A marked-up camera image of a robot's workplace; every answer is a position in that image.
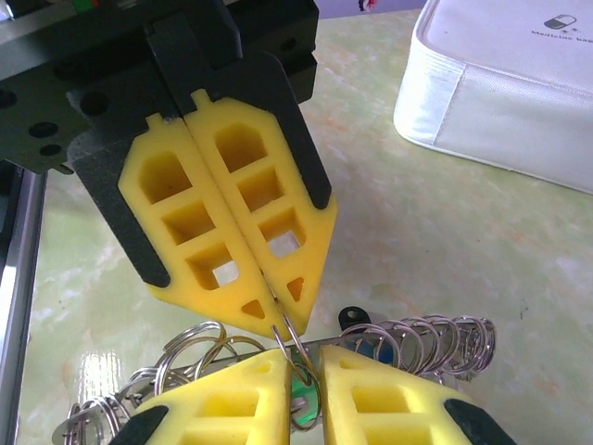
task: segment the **marble surface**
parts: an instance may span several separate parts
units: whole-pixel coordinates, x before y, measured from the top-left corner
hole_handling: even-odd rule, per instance
[[[417,16],[320,24],[302,110],[340,212],[306,338],[336,334],[350,304],[489,317],[497,356],[467,391],[521,445],[593,443],[593,197],[397,135]],[[115,389],[202,320],[153,299],[79,180],[51,173],[18,445],[49,443],[72,402]]]

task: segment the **white bag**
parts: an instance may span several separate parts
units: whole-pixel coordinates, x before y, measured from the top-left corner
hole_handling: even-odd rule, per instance
[[[415,144],[593,193],[590,0],[428,0],[394,123]]]

